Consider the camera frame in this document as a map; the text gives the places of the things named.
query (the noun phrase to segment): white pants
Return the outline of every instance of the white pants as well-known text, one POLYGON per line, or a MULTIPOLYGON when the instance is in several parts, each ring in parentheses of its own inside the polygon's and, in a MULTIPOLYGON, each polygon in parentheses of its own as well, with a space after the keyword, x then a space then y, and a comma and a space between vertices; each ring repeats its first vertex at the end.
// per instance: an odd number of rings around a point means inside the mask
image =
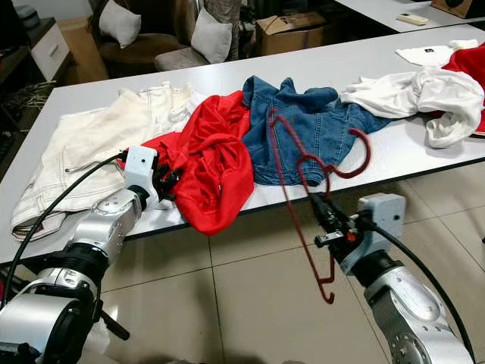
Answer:
MULTIPOLYGON (((181 131, 203 99, 190 84, 176 89, 164 83, 139 95, 123 89, 109 108, 63 115, 14 210, 12 234, 22 240, 50 203, 97 163, 129 146, 181 131)), ((90 209, 123 186, 123 172, 115 162, 100 168, 57 205, 33 238, 58 230, 68 212, 90 209)))

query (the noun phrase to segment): white cabinet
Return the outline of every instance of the white cabinet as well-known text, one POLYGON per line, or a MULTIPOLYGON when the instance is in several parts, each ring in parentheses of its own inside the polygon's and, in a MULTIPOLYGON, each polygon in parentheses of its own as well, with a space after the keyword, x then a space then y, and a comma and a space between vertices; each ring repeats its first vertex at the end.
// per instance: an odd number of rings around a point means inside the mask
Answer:
POLYGON ((69 48, 57 24, 52 25, 34 45, 31 53, 44 78, 51 81, 69 54, 69 48))

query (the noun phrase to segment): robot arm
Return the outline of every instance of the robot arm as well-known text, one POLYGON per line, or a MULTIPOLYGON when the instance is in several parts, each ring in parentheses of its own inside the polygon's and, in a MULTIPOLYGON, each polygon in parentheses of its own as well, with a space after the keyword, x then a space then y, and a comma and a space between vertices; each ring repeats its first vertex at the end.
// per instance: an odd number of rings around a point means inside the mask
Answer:
POLYGON ((130 148, 126 188, 96 203, 66 247, 51 254, 36 280, 0 311, 0 361, 77 362, 102 314, 99 297, 106 269, 142 211, 159 201, 152 184, 157 163, 154 149, 130 148))
POLYGON ((311 201, 327 232, 315 243, 328 246, 344 273, 365 287, 365 299, 387 339, 393 363, 472 364, 470 353, 446 321, 441 299, 389 257, 387 239, 362 224, 363 219, 372 220, 400 236, 404 198, 383 193, 363 197, 358 215, 350 218, 322 195, 314 194, 311 201))

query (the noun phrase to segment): floor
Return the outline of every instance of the floor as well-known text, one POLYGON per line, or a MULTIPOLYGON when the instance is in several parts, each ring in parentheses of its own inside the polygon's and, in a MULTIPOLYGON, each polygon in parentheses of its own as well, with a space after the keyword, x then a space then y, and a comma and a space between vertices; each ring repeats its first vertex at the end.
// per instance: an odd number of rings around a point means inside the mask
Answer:
MULTIPOLYGON (((484 181, 485 162, 335 196, 349 213, 360 196, 406 197, 403 240, 451 296, 477 362, 485 362, 484 181)), ((320 230, 308 205, 296 207, 313 241, 320 230)), ((328 252, 311 248, 325 275, 328 252)), ((390 362, 355 279, 337 269, 335 303, 321 299, 285 208, 241 216, 210 239, 187 228, 130 241, 103 283, 105 309, 132 334, 111 337, 106 350, 121 363, 390 362)))

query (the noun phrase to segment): red shirt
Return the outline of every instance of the red shirt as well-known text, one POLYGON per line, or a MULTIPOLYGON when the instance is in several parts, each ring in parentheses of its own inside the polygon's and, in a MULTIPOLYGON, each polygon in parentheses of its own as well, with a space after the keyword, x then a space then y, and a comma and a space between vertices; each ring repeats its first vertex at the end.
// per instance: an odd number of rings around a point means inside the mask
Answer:
MULTIPOLYGON (((460 49, 452 54, 445 70, 465 72, 476 80, 485 90, 485 43, 477 48, 460 49)), ((485 135, 485 109, 482 110, 481 123, 476 134, 485 135)))
POLYGON ((211 96, 193 112, 181 133, 143 144, 158 151, 160 165, 183 169, 171 192, 180 213, 207 235, 231 224, 254 189, 251 159, 241 142, 249 130, 243 97, 242 91, 211 96))

